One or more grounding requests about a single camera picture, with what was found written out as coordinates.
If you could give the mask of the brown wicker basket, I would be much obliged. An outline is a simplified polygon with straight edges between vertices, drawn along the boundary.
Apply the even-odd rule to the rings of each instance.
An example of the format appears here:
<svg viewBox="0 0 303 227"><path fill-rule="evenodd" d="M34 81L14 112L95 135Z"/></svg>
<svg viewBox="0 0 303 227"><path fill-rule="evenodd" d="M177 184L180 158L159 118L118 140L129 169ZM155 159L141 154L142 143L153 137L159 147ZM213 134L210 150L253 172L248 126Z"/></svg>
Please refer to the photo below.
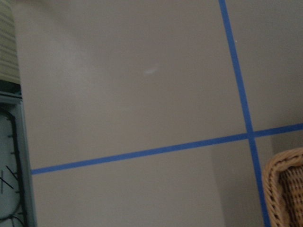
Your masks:
<svg viewBox="0 0 303 227"><path fill-rule="evenodd" d="M267 212L272 227L303 225L303 149L273 156L262 173Z"/></svg>

